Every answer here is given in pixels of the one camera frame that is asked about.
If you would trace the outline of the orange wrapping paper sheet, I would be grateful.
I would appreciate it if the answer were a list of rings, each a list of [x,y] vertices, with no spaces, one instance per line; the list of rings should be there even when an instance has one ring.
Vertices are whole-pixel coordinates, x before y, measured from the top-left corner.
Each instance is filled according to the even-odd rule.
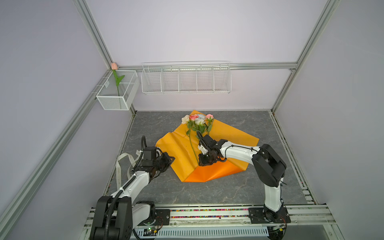
[[[223,154],[223,144],[256,147],[259,139],[220,122],[211,114],[193,111],[181,124],[159,139],[156,147],[166,152],[172,169],[183,183],[205,183],[245,171],[249,164]]]

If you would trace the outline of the cream rose fake flower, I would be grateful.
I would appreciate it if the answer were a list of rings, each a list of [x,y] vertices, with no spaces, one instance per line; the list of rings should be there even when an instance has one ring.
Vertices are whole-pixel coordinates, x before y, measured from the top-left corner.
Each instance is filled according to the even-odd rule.
[[[195,128],[195,122],[193,121],[190,121],[189,120],[189,116],[190,115],[185,115],[183,118],[182,118],[182,124],[186,125],[188,130],[186,131],[186,135],[189,137],[189,141],[190,141],[190,144],[191,144],[191,148],[192,148],[192,151],[194,153],[194,156],[196,158],[196,161],[199,162],[199,159],[198,159],[198,156],[196,154],[196,151],[195,151],[195,148],[194,148],[194,145],[192,143],[192,133],[196,131],[196,128]]]

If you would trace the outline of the dark pink rose fake flower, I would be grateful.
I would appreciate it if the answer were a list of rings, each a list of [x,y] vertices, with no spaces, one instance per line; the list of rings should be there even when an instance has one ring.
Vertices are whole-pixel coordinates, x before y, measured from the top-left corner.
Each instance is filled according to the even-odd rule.
[[[189,120],[193,121],[193,122],[196,121],[196,119],[198,119],[198,118],[199,118],[199,115],[197,115],[197,114],[189,116]]]

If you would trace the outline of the white rose fake flower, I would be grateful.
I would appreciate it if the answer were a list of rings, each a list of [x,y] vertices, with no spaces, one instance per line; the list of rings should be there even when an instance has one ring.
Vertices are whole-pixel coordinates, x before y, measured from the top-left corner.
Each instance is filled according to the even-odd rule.
[[[194,122],[195,122],[196,131],[199,131],[201,134],[206,132],[207,125],[205,122],[205,118],[198,117],[194,120]]]

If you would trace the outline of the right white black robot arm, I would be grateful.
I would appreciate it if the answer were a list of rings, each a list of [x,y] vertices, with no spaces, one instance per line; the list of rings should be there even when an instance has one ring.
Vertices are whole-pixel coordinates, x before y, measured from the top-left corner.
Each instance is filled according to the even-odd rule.
[[[200,166],[211,166],[227,159],[235,159],[254,166],[264,184],[265,200],[262,221],[289,223],[288,211],[282,200],[286,163],[268,144],[261,147],[237,145],[227,140],[200,140],[198,149]]]

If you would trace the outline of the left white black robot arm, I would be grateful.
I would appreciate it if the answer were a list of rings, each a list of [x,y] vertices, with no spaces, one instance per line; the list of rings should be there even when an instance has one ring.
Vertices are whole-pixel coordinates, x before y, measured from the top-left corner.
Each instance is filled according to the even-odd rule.
[[[110,196],[97,201],[92,223],[91,240],[129,240],[139,224],[153,224],[157,220],[154,202],[141,201],[133,205],[139,193],[151,180],[165,172],[175,160],[168,153],[150,160],[136,160],[127,182]]]

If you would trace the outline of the pink tulip fake flower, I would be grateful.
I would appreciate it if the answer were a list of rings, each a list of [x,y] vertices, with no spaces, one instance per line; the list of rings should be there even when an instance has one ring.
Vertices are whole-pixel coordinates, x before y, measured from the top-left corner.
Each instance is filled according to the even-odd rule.
[[[122,76],[118,75],[117,70],[119,69],[119,67],[116,63],[111,63],[111,69],[112,69],[112,72],[113,72],[113,75],[115,78],[118,96],[120,96],[119,85],[120,85],[121,81],[125,78],[125,75],[122,75]]]

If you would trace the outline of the white ribbon strip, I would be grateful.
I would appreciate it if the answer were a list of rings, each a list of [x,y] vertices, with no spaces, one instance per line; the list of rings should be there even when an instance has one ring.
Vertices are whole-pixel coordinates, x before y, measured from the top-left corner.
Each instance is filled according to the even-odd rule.
[[[142,151],[136,150],[136,157],[129,153],[122,153],[117,157],[115,164],[115,177],[117,189],[120,189],[124,184],[123,180],[129,179],[132,176],[131,171],[138,161],[142,158]]]

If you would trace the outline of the white mesh corner basket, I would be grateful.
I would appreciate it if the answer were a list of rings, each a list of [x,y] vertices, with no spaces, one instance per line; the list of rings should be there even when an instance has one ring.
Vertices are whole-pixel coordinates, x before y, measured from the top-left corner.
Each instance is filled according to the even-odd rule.
[[[98,91],[97,99],[104,110],[129,111],[139,86],[136,71],[112,70]]]

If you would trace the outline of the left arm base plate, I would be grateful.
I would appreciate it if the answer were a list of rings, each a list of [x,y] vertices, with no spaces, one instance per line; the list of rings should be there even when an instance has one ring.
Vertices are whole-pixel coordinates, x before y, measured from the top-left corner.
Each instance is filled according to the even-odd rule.
[[[168,226],[171,220],[170,209],[156,209],[156,213],[151,214],[149,219],[140,223],[140,226]]]

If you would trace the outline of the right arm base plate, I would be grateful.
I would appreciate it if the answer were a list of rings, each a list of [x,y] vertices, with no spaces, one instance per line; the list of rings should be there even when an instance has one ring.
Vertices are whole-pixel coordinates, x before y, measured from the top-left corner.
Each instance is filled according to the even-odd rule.
[[[252,224],[274,223],[288,224],[291,223],[288,210],[282,206],[277,212],[273,212],[265,207],[249,208],[249,218]]]

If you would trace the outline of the aluminium front rail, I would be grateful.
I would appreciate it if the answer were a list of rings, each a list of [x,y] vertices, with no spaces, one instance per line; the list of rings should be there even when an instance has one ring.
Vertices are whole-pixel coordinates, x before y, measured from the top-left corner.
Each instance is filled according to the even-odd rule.
[[[252,225],[249,208],[256,205],[167,205],[159,204],[159,210],[169,209],[170,214],[162,217],[169,221],[163,228],[198,227],[248,227]],[[288,226],[336,225],[337,222],[326,205],[287,205],[291,222]]]

